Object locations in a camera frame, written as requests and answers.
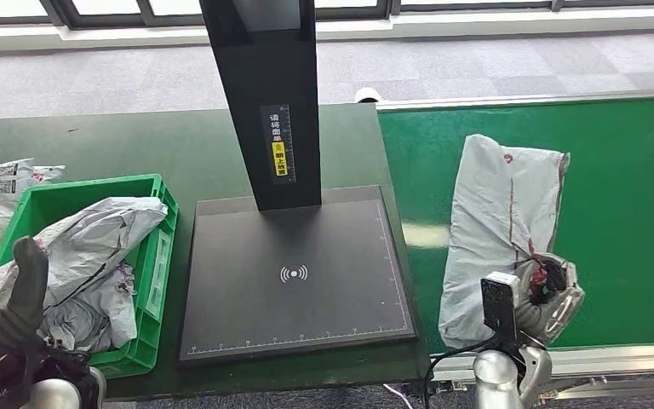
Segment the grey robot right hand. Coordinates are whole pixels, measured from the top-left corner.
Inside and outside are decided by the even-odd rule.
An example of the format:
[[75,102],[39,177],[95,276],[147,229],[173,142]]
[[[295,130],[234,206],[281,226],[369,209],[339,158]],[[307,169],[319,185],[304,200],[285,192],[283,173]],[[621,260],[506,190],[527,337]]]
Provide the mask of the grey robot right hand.
[[517,326],[548,346],[568,326],[585,297],[576,266],[553,253],[534,252],[518,277]]

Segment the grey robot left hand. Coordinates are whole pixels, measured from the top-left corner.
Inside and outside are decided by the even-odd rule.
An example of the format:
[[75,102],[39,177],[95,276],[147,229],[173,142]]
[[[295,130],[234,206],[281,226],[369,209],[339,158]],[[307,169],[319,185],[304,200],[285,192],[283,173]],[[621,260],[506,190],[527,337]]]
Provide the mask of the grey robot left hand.
[[37,329],[49,276],[47,254],[32,237],[16,240],[12,253],[18,274],[9,296],[0,300],[0,359],[40,343]]

